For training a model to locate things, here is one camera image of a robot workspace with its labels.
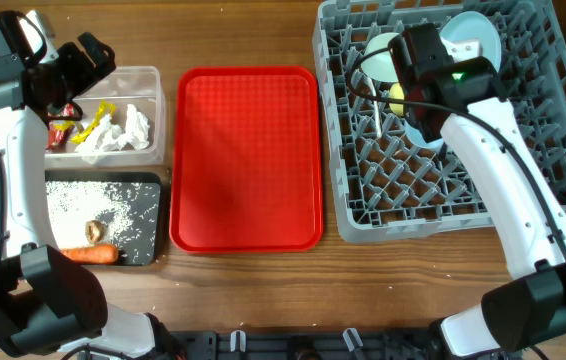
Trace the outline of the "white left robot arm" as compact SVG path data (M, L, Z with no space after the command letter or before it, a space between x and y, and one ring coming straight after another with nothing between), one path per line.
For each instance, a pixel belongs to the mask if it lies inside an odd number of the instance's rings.
M95 275L57 249L48 215L48 116L114 70L112 49L84 33L46 61L13 28L0 31L0 65L0 349L164 356L170 333L150 314L110 305Z

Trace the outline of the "yellow silver foil wrapper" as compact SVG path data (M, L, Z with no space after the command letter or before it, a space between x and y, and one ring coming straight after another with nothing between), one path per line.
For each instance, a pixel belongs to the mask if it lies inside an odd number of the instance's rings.
M115 110L116 106L113 103L102 100L91 123L83 131L73 136L70 139L70 142L74 144L83 143L87 139L87 137L94 131L94 129L100 124L101 119L106 115L112 116Z

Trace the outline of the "white plastic spoon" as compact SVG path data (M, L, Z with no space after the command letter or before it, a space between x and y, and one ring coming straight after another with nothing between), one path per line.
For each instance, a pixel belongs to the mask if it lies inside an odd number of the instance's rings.
M377 93L377 89L375 87L374 80L371 77L367 76L366 81L367 81L367 85L369 87L371 96L372 97L378 97L378 93ZM373 103L376 138L377 138L377 140L380 140L383 137L381 111L380 111L380 108L379 108L379 102L378 101L372 100L372 103Z

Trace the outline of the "light green bowl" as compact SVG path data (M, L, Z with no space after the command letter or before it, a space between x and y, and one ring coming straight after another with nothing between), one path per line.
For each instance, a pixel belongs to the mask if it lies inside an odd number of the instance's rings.
M373 37L368 42L365 49L365 55L381 50L381 53L370 57L361 65L363 72L372 80L385 83L398 82L392 57L388 51L389 42L396 36L397 33L394 32L382 33Z

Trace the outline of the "white tissue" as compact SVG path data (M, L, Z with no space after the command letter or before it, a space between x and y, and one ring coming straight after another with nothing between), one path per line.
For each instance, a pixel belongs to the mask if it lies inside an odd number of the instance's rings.
M75 144L75 152L94 163L96 154L121 151L126 147L144 150L149 145L149 119L135 105L127 104L124 125L113 124L113 116L106 115L100 124L80 144Z

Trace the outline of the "red candy wrapper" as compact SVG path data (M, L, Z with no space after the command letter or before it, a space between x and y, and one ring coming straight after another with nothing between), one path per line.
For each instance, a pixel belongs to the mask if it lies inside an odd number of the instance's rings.
M46 150L55 152L61 150L68 141L68 137L74 128L74 121L67 117L74 117L78 112L73 105L66 105L62 110L61 120L51 120L48 127L48 141Z

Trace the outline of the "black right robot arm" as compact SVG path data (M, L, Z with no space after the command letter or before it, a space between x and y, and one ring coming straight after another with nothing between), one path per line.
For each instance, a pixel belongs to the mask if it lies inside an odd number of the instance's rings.
M566 212L526 146L492 63L455 61L432 24L403 31L388 48L409 123L459 158L512 277L441 321L447 350L459 358L515 352L566 334Z

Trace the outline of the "large light blue plate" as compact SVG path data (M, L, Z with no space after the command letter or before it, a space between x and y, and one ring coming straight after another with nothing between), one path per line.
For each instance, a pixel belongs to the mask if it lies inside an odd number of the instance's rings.
M440 37L451 42L478 39L482 49L481 56L488 59L496 71L500 70L501 40L496 27L486 16L476 11L463 12L442 28Z

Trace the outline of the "yellow plastic cup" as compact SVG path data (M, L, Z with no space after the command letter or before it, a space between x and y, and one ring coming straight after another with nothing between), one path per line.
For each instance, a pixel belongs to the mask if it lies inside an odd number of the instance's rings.
M404 93L403 93L402 87L399 83L394 83L391 86L391 88L389 90L389 96L393 100L403 100L404 99ZM389 107L390 107L391 111L395 115L397 115L398 117L404 116L404 106L402 104L390 103Z

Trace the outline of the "orange carrot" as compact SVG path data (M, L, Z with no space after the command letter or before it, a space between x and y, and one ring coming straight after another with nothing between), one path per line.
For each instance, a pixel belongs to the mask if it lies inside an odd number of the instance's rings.
M62 249L61 253L80 264L110 265L114 264L119 258L119 250L112 244Z

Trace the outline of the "brown food scrap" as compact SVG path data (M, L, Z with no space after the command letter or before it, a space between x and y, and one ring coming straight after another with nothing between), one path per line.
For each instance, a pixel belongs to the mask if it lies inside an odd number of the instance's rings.
M89 244L95 245L103 240L106 226L97 220L90 220L85 224L85 236Z

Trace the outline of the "light blue rice bowl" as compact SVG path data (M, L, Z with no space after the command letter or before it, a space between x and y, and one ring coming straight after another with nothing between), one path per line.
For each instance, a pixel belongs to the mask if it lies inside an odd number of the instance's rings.
M438 153L444 145L444 140L442 138L434 141L426 141L421 132L411 126L408 122L405 122L405 135L414 146L433 151L434 153Z

